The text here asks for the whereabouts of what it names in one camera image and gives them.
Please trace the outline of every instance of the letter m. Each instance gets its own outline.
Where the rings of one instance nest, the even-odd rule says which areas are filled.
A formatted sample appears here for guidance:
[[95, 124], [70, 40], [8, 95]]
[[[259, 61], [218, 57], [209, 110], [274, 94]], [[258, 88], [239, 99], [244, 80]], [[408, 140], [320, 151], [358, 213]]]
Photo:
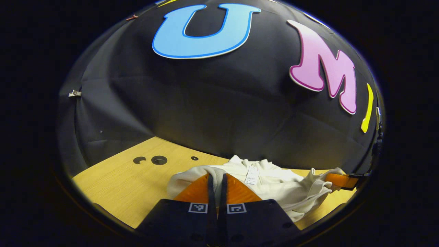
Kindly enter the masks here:
[[320, 77], [320, 62], [327, 79], [329, 96], [335, 98], [343, 80], [345, 89], [340, 93], [340, 105], [350, 114], [356, 111], [356, 82], [354, 63], [339, 50], [334, 58], [323, 39], [313, 30], [292, 20], [288, 24], [297, 29], [302, 44], [300, 64], [291, 66], [290, 77], [298, 85], [313, 91], [322, 91], [324, 81]]

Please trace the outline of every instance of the black background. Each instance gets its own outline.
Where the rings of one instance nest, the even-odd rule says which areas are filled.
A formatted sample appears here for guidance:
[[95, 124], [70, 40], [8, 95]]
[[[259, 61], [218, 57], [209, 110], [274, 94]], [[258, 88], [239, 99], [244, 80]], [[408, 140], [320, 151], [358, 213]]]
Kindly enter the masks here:
[[[30, 1], [4, 6], [7, 158], [2, 237], [6, 246], [127, 245], [81, 211], [56, 182], [57, 92], [83, 50], [145, 1]], [[342, 34], [369, 62], [386, 102], [387, 133], [377, 182], [349, 219], [309, 246], [434, 246], [437, 208], [433, 71], [436, 6], [420, 1], [297, 0], [293, 5]]]

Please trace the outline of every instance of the white garment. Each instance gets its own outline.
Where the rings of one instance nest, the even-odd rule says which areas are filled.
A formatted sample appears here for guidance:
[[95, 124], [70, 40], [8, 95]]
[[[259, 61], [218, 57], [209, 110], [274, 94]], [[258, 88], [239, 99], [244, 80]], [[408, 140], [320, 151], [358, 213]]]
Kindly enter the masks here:
[[252, 164], [259, 168], [259, 180], [255, 185], [246, 185], [262, 200], [276, 200], [293, 222], [320, 206], [329, 193], [340, 189], [340, 187], [331, 188], [332, 182], [324, 181], [328, 173], [343, 174], [340, 168], [336, 168], [315, 175], [314, 168], [311, 168], [308, 175], [302, 177], [291, 170], [283, 170], [267, 160], [248, 161], [235, 155], [224, 165], [193, 167], [186, 172], [173, 175], [168, 183], [168, 196], [170, 199], [175, 198], [193, 181], [210, 173], [213, 177], [213, 190], [218, 207], [223, 174], [229, 173], [244, 183]]

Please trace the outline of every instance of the clothing tag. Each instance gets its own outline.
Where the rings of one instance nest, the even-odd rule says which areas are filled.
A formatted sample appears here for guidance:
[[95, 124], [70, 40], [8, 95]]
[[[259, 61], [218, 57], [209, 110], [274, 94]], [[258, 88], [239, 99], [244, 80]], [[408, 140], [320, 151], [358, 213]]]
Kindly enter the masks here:
[[255, 185], [258, 179], [259, 179], [259, 168], [257, 168], [254, 164], [252, 164], [248, 169], [247, 177], [245, 178], [244, 183], [249, 185]]

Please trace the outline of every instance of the wooden table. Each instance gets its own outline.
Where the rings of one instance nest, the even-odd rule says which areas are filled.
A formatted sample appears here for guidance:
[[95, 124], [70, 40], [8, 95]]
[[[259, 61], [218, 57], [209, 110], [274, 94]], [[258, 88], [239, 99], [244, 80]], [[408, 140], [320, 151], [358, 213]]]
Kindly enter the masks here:
[[[133, 159], [140, 156], [146, 160], [134, 163]], [[164, 156], [168, 161], [155, 165], [151, 161], [154, 156]], [[90, 202], [101, 205], [122, 222], [137, 228], [154, 205], [167, 198], [166, 187], [172, 175], [195, 166], [222, 165], [228, 161], [154, 137], [88, 168], [73, 181]], [[303, 177], [309, 172], [291, 170]], [[316, 170], [316, 174], [326, 171]], [[320, 207], [295, 224], [304, 229], [347, 202], [354, 192], [340, 190], [329, 194]]]

